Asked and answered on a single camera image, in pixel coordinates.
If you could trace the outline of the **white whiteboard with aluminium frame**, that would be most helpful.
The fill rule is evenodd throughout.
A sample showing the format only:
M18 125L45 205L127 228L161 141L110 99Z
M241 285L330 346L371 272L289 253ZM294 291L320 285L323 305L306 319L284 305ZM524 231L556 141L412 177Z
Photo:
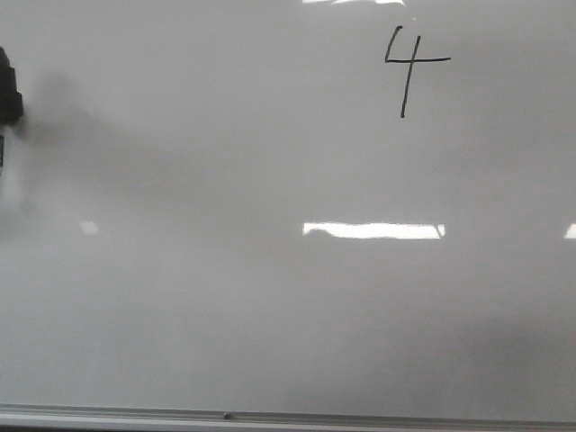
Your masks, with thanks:
M572 1L4 1L1 421L575 428Z

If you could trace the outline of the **white dry-erase marker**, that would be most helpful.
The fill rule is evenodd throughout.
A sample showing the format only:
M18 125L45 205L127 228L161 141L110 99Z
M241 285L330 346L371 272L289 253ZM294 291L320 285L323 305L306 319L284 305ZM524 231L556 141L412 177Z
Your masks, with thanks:
M23 117L23 96L18 90L16 70L1 48L1 174L5 170L5 131Z

